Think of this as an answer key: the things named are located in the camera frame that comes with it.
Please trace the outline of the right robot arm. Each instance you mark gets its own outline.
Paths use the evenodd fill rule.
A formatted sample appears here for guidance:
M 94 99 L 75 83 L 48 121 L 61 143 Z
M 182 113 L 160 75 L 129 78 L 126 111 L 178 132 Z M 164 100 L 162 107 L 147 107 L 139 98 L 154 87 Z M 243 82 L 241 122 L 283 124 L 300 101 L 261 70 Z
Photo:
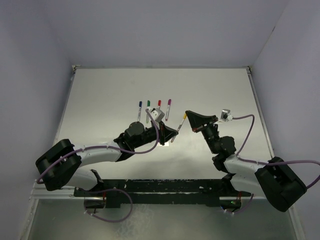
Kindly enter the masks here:
M 236 152 L 235 139 L 219 135 L 215 115 L 185 112 L 194 133 L 202 133 L 218 171 L 226 173 L 222 190 L 228 196 L 247 192 L 264 197 L 278 211 L 286 212 L 307 192 L 307 186 L 280 157 L 268 162 L 241 159 Z

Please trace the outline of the yellow pen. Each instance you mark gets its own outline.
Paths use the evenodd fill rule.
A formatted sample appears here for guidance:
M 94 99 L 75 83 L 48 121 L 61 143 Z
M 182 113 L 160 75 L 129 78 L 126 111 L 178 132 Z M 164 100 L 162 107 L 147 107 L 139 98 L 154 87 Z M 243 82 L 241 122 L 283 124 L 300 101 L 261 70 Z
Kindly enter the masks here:
M 181 130 L 181 128 L 182 128 L 182 126 L 183 126 L 183 124 L 184 124 L 185 120 L 186 120 L 186 119 L 184 119 L 184 117 L 183 117 L 183 119 L 182 119 L 181 123 L 179 124 L 179 126 L 178 126 L 178 128 L 177 128 L 177 130 L 176 130 L 176 131 L 178 132 L 178 134 L 179 134 L 179 131 Z

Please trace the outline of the magenta pen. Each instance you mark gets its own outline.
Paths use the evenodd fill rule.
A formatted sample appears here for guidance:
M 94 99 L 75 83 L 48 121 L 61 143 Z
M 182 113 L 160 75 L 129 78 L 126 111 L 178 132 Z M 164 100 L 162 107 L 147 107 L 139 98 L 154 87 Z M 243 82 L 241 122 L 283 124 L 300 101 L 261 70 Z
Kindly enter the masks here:
M 165 121 L 168 121 L 168 119 L 169 119 L 170 109 L 171 109 L 171 105 L 168 105 L 168 102 L 167 102 L 167 109 L 166 109 L 166 114 L 165 114 Z

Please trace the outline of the blue pen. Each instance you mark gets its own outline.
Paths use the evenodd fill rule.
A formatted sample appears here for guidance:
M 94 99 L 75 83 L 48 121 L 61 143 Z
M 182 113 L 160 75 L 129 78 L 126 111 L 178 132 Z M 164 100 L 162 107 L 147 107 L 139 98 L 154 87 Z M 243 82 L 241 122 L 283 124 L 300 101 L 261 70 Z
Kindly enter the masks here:
M 138 114 L 137 114 L 137 121 L 138 122 L 141 121 L 141 113 L 142 113 L 142 106 L 139 107 L 139 104 L 138 104 Z

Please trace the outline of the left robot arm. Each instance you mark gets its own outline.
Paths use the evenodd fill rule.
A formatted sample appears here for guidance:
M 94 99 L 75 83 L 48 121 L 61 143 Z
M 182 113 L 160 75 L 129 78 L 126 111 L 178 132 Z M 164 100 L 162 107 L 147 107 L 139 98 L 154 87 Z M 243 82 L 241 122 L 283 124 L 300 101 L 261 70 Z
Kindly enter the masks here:
M 136 148 L 152 142 L 164 145 L 176 135 L 178 131 L 163 122 L 150 128 L 133 122 L 110 143 L 75 146 L 69 139 L 60 140 L 36 160 L 40 174 L 37 183 L 45 185 L 48 191 L 71 186 L 84 189 L 91 196 L 98 196 L 103 191 L 102 180 L 96 170 L 84 170 L 84 166 L 127 160 L 138 154 Z

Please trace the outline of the green pen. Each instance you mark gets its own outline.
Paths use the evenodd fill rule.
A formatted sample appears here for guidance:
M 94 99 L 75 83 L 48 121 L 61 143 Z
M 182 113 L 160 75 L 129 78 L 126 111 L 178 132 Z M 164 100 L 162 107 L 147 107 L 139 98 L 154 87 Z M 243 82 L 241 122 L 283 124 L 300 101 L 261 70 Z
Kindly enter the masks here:
M 145 119 L 145 122 L 148 124 L 149 123 L 149 115 L 148 115 L 148 113 L 149 113 L 149 111 L 150 111 L 150 106 L 147 106 L 146 107 L 146 109 L 147 109 L 147 114 L 146 114 L 146 119 Z

